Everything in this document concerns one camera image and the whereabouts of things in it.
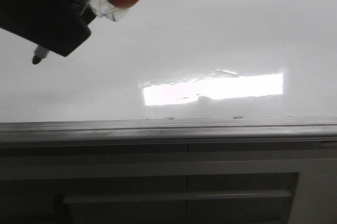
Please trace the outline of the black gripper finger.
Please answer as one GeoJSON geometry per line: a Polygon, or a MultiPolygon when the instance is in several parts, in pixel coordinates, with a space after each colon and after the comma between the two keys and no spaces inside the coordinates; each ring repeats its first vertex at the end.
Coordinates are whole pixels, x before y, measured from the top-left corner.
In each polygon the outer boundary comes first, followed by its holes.
{"type": "Polygon", "coordinates": [[[91,35],[92,11],[80,15],[72,0],[1,0],[1,28],[63,57],[91,35]]]}

